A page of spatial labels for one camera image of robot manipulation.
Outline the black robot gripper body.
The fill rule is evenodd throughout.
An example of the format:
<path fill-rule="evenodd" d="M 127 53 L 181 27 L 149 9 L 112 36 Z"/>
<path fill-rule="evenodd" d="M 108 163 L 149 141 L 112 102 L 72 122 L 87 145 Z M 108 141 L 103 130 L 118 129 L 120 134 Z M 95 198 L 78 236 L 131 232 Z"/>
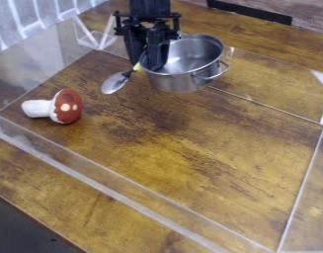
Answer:
<path fill-rule="evenodd" d="M 144 35 L 149 31 L 177 37 L 181 14 L 170 10 L 170 0 L 130 0 L 130 12 L 115 11 L 115 34 Z"/>

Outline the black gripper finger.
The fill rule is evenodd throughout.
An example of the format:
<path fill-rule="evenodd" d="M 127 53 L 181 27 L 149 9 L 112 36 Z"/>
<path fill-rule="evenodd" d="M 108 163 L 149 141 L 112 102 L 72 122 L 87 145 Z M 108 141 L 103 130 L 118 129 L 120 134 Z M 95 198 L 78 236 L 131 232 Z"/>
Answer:
<path fill-rule="evenodd" d="M 147 32 L 136 28 L 126 28 L 124 43 L 130 61 L 132 64 L 136 64 L 147 44 Z"/>
<path fill-rule="evenodd" d="M 169 30 L 150 29 L 147 36 L 147 63 L 150 70 L 158 70 L 166 65 L 169 47 Z"/>

